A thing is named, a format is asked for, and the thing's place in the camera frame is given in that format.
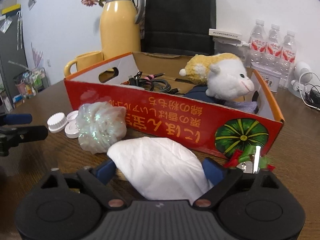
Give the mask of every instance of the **green pumpkin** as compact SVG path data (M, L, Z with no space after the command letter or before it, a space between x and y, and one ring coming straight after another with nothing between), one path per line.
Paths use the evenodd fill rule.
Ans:
M250 146L263 147L268 137L268 130L257 120L233 119L217 129L215 146L219 152L230 158L236 149L245 151Z

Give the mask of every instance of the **yellow bottle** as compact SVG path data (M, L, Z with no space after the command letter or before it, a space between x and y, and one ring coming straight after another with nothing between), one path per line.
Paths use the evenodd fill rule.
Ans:
M141 51L140 27L144 0L138 12L131 0L106 0L100 19L101 45L104 59L127 52Z

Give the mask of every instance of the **plastic bottle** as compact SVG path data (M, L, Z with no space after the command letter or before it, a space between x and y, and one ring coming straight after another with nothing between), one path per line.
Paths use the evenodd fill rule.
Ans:
M256 25L251 31L249 43L250 49L246 55L245 65L250 66L252 62L262 63L262 56L266 50L267 35L264 31L264 21L256 20Z
M279 33L280 26L271 24L271 30L269 31L266 52L263 55L262 63L268 67L273 68L276 71L280 71L279 65L276 65L276 57L281 57L282 40Z
M276 62L276 65L281 68L280 72L282 75L279 85L285 88L289 85L288 77L292 71L297 52L294 36L295 33L293 31L287 31L287 35L284 37L282 44L281 59Z

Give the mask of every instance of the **plush toy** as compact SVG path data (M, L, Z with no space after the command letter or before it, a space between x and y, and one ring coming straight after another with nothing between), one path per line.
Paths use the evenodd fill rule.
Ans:
M179 74L194 84L207 84L206 95L216 99L233 100L254 91L241 60L231 53L196 55Z

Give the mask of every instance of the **white cloth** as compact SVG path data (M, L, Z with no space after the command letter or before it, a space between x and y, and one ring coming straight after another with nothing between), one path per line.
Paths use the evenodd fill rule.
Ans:
M119 141L109 148L108 156L149 200L188 199L193 203L213 187L198 158L168 138Z

